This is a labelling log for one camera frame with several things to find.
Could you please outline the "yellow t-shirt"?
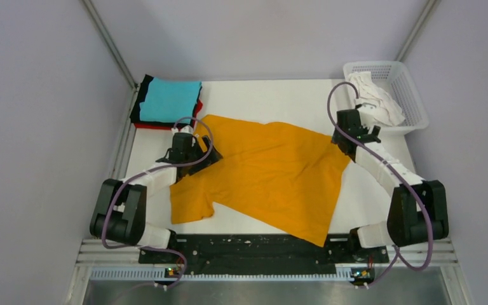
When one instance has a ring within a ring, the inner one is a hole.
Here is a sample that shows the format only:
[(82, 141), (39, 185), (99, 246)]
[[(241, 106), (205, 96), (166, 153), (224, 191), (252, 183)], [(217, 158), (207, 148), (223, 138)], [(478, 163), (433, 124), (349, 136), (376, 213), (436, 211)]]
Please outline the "yellow t-shirt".
[(324, 245), (350, 162), (329, 136), (215, 115), (205, 116), (196, 132), (213, 134), (222, 159), (170, 188), (173, 224), (209, 218), (218, 203)]

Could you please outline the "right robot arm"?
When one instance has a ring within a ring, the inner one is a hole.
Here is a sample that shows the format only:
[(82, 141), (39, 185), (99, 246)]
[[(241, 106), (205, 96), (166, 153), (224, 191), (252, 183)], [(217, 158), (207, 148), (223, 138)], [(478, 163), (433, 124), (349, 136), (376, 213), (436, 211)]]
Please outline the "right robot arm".
[(449, 235), (444, 185), (438, 180), (424, 180), (406, 168), (386, 150), (379, 133), (378, 126), (362, 124), (359, 110), (337, 112), (332, 143), (371, 174), (390, 196), (386, 220), (350, 231), (347, 253), (356, 262), (365, 261), (376, 247), (404, 247)]

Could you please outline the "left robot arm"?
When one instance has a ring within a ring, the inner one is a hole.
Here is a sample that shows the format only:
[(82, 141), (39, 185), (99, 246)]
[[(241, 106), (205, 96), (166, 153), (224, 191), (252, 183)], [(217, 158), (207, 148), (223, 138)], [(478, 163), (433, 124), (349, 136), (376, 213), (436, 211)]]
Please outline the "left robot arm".
[(175, 133), (171, 147), (150, 168), (129, 178), (103, 181), (90, 221), (91, 235), (128, 246), (151, 247), (162, 262), (174, 261), (179, 252), (171, 241), (174, 232), (147, 223), (151, 209), (147, 200), (222, 158), (209, 136)]

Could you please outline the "white crumpled t-shirt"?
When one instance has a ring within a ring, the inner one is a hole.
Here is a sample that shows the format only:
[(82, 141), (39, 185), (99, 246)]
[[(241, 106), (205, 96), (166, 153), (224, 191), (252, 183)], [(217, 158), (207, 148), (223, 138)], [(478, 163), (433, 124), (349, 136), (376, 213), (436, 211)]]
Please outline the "white crumpled t-shirt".
[(377, 86), (370, 71), (352, 72), (348, 75), (348, 81), (355, 85), (359, 98), (375, 100), (379, 104), (376, 118), (384, 126), (398, 126), (405, 121), (402, 108), (396, 100), (385, 90)]

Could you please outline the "cyan folded t-shirt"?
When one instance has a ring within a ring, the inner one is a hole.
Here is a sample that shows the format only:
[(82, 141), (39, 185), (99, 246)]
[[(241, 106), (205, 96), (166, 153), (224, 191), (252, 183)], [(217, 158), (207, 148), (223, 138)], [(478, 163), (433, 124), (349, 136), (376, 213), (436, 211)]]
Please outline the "cyan folded t-shirt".
[(192, 116), (196, 108), (201, 81), (170, 81), (154, 78), (147, 87), (146, 97), (139, 104), (143, 122), (175, 123)]

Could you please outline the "white plastic laundry basket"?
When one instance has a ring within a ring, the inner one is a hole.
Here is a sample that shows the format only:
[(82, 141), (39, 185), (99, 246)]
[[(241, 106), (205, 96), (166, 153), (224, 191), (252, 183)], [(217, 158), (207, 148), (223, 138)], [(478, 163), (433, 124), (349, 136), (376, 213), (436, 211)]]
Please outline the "white plastic laundry basket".
[[(398, 126), (381, 127), (381, 135), (394, 136), (405, 135), (414, 130), (422, 130), (428, 127), (429, 119), (424, 109), (423, 102), (419, 96), (417, 88), (410, 76), (406, 66), (397, 61), (363, 61), (350, 62), (343, 66), (345, 80), (348, 81), (348, 75), (352, 72), (370, 71), (373, 82), (382, 89), (385, 89), (402, 108), (405, 121)], [(355, 95), (352, 87), (346, 89), (350, 100), (350, 109), (352, 101), (358, 95)]]

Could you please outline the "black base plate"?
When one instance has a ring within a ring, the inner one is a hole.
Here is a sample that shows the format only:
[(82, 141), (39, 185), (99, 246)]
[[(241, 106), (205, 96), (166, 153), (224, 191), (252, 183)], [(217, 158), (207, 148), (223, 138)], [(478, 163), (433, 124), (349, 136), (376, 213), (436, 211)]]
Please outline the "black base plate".
[(296, 238), (289, 234), (177, 234), (170, 241), (169, 249), (173, 254), (142, 250), (146, 255), (140, 258), (141, 264), (180, 263), (178, 254), (186, 258), (186, 263), (197, 263), (198, 259), (281, 259), (288, 263), (290, 259), (316, 258), (321, 263), (327, 261), (327, 251), (334, 251), (334, 258), (341, 262), (364, 261), (367, 267), (375, 263), (388, 263), (388, 251), (385, 247), (351, 248), (348, 235), (330, 234), (321, 246)]

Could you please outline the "aluminium front rail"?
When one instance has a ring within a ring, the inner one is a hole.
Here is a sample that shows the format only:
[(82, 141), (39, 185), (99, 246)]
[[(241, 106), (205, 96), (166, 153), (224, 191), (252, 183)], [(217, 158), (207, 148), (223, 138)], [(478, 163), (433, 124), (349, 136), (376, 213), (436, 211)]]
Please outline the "aluminium front rail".
[[(155, 262), (141, 264), (145, 251), (136, 248), (108, 250), (99, 240), (85, 240), (79, 250), (76, 265), (91, 267), (92, 280), (130, 280), (171, 283), (177, 280), (174, 266)], [(363, 273), (368, 264), (341, 262), (334, 251), (327, 251), (327, 261), (316, 258), (290, 259), (198, 259), (189, 261), (184, 281), (352, 281)]]

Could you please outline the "left aluminium frame post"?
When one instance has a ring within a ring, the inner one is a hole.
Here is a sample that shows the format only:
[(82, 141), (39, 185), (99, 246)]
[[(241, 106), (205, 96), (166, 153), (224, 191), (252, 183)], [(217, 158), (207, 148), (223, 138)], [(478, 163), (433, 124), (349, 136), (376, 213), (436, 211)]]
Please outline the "left aluminium frame post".
[(124, 58), (120, 54), (118, 47), (114, 42), (107, 26), (105, 25), (102, 16), (99, 14), (94, 2), (91, 0), (80, 0), (79, 2), (86, 10), (86, 13), (92, 21), (94, 28), (96, 29), (97, 33), (105, 44), (105, 47), (107, 48), (114, 63), (117, 65), (117, 68), (124, 77), (126, 83), (130, 88), (136, 88), (137, 82), (134, 80), (128, 66), (124, 61)]

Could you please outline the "aluminium frame post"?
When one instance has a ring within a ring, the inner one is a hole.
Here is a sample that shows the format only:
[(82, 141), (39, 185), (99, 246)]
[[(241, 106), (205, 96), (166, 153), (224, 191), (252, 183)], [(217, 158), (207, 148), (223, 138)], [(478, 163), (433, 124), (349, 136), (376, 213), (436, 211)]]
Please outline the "aluminium frame post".
[(128, 66), (124, 61), (124, 58), (120, 54), (118, 47), (114, 42), (107, 26), (105, 25), (102, 16), (99, 14), (94, 2), (91, 0), (80, 0), (79, 2), (86, 10), (86, 13), (92, 21), (94, 28), (96, 29), (97, 33), (105, 44), (105, 47), (107, 48), (114, 63), (117, 65), (117, 68), (124, 77), (126, 83), (130, 88), (136, 88), (137, 82), (134, 80)]
[(425, 2), (414, 26), (397, 53), (395, 61), (404, 62), (407, 59), (441, 2), (441, 0), (427, 0)]

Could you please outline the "right aluminium frame post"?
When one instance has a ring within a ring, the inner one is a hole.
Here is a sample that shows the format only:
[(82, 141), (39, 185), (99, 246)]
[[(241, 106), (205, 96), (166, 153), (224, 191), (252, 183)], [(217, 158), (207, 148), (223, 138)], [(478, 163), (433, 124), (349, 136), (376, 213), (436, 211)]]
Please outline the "right aluminium frame post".
[(427, 0), (425, 2), (414, 26), (397, 53), (395, 61), (404, 62), (407, 59), (441, 2), (441, 0)]

